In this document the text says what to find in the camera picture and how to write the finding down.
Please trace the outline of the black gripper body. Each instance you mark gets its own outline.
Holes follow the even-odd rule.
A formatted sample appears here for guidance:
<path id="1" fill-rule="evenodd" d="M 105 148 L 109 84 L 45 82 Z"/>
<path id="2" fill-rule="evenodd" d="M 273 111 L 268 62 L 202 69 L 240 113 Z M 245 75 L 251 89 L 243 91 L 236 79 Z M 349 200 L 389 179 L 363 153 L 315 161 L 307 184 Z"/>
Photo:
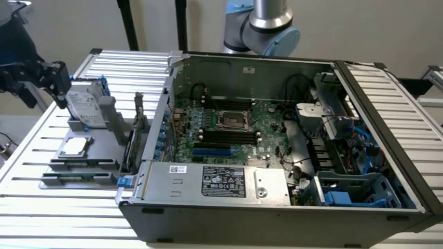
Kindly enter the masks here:
<path id="1" fill-rule="evenodd" d="M 40 89 L 48 88 L 45 70 L 45 61 L 1 61 L 1 93 L 17 93 L 25 82 Z"/>

